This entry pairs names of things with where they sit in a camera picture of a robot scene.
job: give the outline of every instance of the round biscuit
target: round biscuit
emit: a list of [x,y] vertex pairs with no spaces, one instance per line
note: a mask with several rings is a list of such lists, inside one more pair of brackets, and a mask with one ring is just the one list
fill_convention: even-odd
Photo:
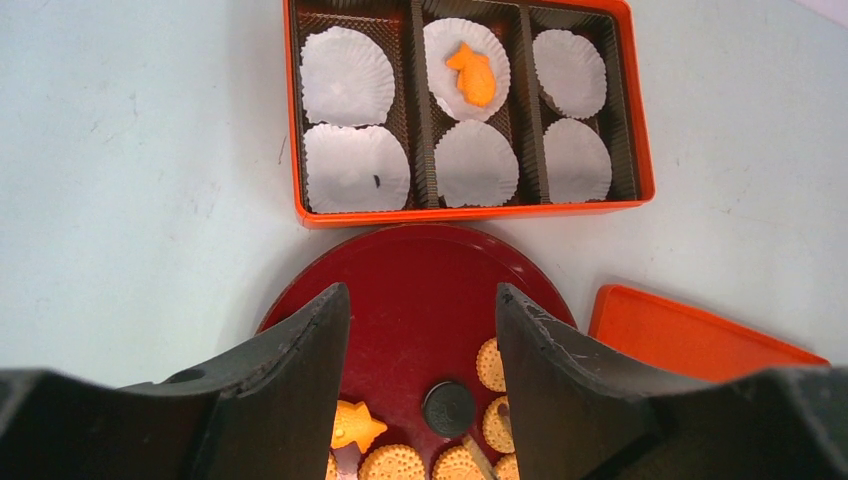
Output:
[[485,480],[471,452],[463,446],[445,451],[433,467],[433,480]]
[[486,340],[477,352],[477,377],[480,378],[480,383],[489,390],[506,392],[506,379],[497,338]]
[[327,475],[324,477],[324,480],[338,480],[339,478],[339,465],[336,463],[336,457],[331,453],[327,457]]
[[424,461],[418,452],[406,445],[380,447],[362,463],[360,480],[425,480]]
[[498,464],[495,465],[495,473],[498,474],[500,480],[519,480],[518,478],[518,459],[514,453],[501,458]]
[[512,435],[506,429],[506,425],[498,414],[498,406],[501,404],[509,406],[506,395],[495,399],[486,409],[486,413],[483,414],[483,437],[495,451],[513,453],[515,445],[512,443]]

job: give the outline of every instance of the orange fish-shaped item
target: orange fish-shaped item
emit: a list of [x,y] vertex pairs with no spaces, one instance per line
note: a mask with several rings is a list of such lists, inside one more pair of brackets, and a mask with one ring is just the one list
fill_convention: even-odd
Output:
[[495,74],[489,67],[489,57],[474,53],[462,42],[459,51],[445,62],[448,68],[459,71],[456,88],[471,105],[485,107],[495,98]]
[[339,400],[336,404],[336,419],[333,421],[332,448],[342,448],[356,442],[359,451],[365,453],[381,433],[388,429],[386,424],[371,418],[365,402],[356,405]]

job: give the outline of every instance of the white paper cup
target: white paper cup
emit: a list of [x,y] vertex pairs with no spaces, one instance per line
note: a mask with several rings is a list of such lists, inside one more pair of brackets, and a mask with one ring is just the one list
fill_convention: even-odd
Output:
[[[448,61],[465,42],[474,53],[489,57],[495,76],[495,97],[485,107],[465,101],[456,87],[459,72],[448,68]],[[491,30],[461,18],[436,20],[424,27],[424,54],[427,59],[427,86],[436,103],[454,120],[485,122],[503,106],[509,93],[509,59],[501,42]]]
[[310,35],[301,49],[303,108],[310,123],[386,122],[395,98],[392,65],[367,35],[341,27]]
[[316,125],[304,135],[306,196],[315,213],[403,209],[409,163],[383,127]]
[[435,150],[436,181],[449,207],[503,205],[518,186],[518,159],[506,138],[476,120],[459,122]]
[[559,112],[589,118],[606,102],[607,72],[592,42],[568,30],[546,30],[533,41],[542,98]]
[[544,145],[551,202],[606,199],[612,162],[603,140],[591,128],[563,118],[548,127]]

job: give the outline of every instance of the red plate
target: red plate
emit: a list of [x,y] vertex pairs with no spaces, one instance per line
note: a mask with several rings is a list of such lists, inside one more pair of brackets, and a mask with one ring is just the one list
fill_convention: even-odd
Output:
[[499,395],[477,379],[477,351],[495,336],[495,294],[509,282],[574,325],[550,280],[524,255],[485,233],[447,225],[402,225],[351,239],[319,258],[280,295],[263,331],[335,282],[350,289],[350,326],[341,398],[365,401],[389,425],[374,442],[417,450],[428,470],[447,447],[421,416],[430,387],[465,384],[477,402],[475,440],[494,462],[479,426]]

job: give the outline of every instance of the orange tray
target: orange tray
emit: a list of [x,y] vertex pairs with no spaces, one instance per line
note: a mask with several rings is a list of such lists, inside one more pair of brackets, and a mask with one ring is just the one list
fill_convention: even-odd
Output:
[[768,367],[830,365],[711,313],[621,285],[598,291],[589,335],[641,362],[711,382]]
[[[648,132],[642,106],[630,7],[622,0],[282,0],[288,68],[288,111],[294,205],[307,227],[381,223],[480,220],[504,216],[583,215],[640,206],[654,197]],[[487,123],[512,144],[519,159],[515,196],[498,207],[446,208],[438,195],[433,149],[453,120],[443,115],[426,86],[422,56],[427,23],[446,17],[490,28],[513,64],[505,106]],[[302,108],[300,45],[311,33],[338,25],[369,35],[383,48],[396,75],[397,95],[385,127],[403,146],[410,162],[409,202],[398,211],[317,214],[306,196],[303,135],[312,126]],[[539,98],[532,39],[545,29],[571,29],[589,38],[607,65],[607,105],[585,121],[610,150],[613,180],[604,201],[551,204],[542,136],[556,120]]]

